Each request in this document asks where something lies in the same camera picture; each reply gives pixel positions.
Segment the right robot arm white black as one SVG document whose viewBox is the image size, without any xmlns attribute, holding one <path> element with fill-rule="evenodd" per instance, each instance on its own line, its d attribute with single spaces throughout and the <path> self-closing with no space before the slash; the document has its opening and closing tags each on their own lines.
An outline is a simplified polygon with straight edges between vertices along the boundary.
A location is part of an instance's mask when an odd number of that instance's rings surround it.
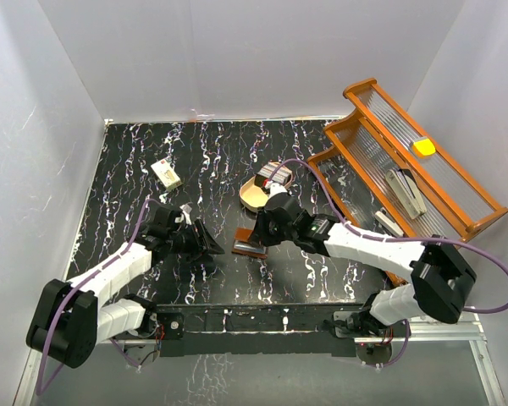
<svg viewBox="0 0 508 406">
<path fill-rule="evenodd" d="M 346 225 L 334 216 L 312 215 L 291 195 L 278 193 L 259 209 L 249 242 L 270 247 L 284 241 L 311 254 L 356 261 L 405 280 L 397 288 L 372 294 L 360 311 L 333 322 L 356 335 L 377 336 L 398 321 L 422 315 L 455 324 L 477 278 L 452 244 L 400 242 Z"/>
</svg>

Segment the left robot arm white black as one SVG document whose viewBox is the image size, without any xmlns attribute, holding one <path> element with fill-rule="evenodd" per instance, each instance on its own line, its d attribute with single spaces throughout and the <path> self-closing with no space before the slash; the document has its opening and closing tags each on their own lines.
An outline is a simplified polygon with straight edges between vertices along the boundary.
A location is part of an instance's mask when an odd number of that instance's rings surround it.
<svg viewBox="0 0 508 406">
<path fill-rule="evenodd" d="M 77 277 L 44 286 L 26 345 L 77 368 L 99 343 L 119 334 L 150 337 L 158 324 L 155 304 L 135 294 L 117 302 L 111 298 L 169 255 L 196 261 L 223 253 L 202 220 L 191 219 L 182 208 L 159 206 L 151 220 L 137 220 L 130 238 L 109 258 Z"/>
</svg>

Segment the orange leather card holder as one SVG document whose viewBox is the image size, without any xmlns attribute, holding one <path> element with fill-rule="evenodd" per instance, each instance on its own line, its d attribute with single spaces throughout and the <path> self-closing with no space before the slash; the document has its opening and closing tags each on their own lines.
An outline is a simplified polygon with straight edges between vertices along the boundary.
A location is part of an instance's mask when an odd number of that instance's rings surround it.
<svg viewBox="0 0 508 406">
<path fill-rule="evenodd" d="M 252 231 L 248 228 L 237 228 L 231 252 L 237 255 L 249 256 L 257 259 L 266 259 L 268 249 L 250 242 Z"/>
</svg>

